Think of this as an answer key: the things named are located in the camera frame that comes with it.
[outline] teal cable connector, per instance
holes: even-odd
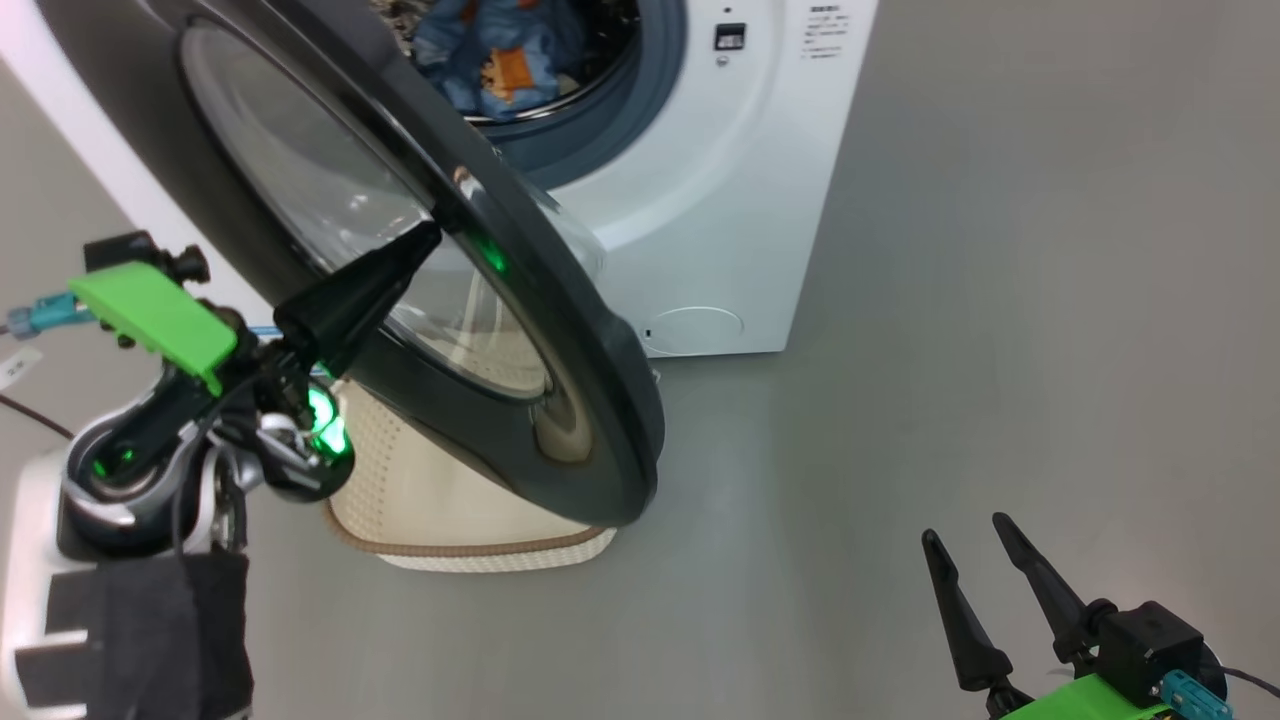
[[[9,332],[17,340],[31,340],[60,325],[92,323],[93,314],[69,292],[41,297],[31,307],[9,310]]]

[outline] green light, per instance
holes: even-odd
[[[484,255],[489,266],[499,273],[507,272],[507,256],[502,254],[502,250],[498,250],[498,246],[495,246],[492,240],[480,240],[476,242],[476,247],[480,249],[480,254]]]
[[[316,448],[329,455],[343,455],[351,450],[347,439],[347,423],[338,415],[333,400],[326,392],[312,387],[307,391],[307,402],[311,405],[311,414],[315,423],[311,424],[312,442]]]

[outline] blue connector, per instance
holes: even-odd
[[[9,310],[9,332],[17,340],[31,340],[60,325],[92,323],[93,314],[69,292],[41,297],[31,307]]]
[[[1160,683],[1160,700],[1187,720],[1233,720],[1235,711],[1194,678],[1174,670]]]

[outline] laundry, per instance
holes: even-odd
[[[572,0],[440,0],[412,45],[460,113],[508,120],[573,86],[585,41]]]

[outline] black cable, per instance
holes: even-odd
[[[44,414],[36,413],[31,407],[27,407],[26,405],[18,402],[17,400],[13,400],[13,398],[10,398],[8,396],[0,395],[0,405],[4,405],[5,407],[9,407],[12,410],[17,410],[18,413],[22,413],[23,415],[26,415],[26,416],[31,418],[32,420],[40,423],[41,425],[45,425],[46,428],[54,430],[55,433],[63,436],[67,439],[72,439],[73,437],[76,437],[74,433],[72,433],[67,428],[59,425],[58,423],[50,420]]]
[[[1262,678],[1256,678],[1253,675],[1249,675],[1244,670],[1236,670],[1234,667],[1222,667],[1222,674],[1230,675],[1233,678],[1239,678],[1245,683],[1253,683],[1254,685],[1267,691],[1268,693],[1280,697],[1280,688],[1272,685],[1271,683],[1263,680]]]
[[[205,419],[196,425],[196,438],[192,442],[196,443],[197,447],[192,448],[191,455],[187,457],[187,466],[183,469],[182,482],[179,482],[178,487],[174,488],[173,500],[170,500],[172,505],[169,506],[169,542],[173,543],[173,553],[177,555],[178,559],[182,559],[184,555],[182,547],[182,542],[184,539],[182,537],[182,491],[187,487],[187,483],[191,482],[192,475],[197,475],[200,461],[204,459],[204,452],[200,451],[198,445],[205,442],[205,436],[207,436],[209,430],[214,428],[214,423],[218,421],[223,407],[246,388],[253,387],[253,383],[257,382],[257,379],[259,374],[255,373],[223,393],[218,402],[215,402],[209,410],[209,415],[205,415]]]

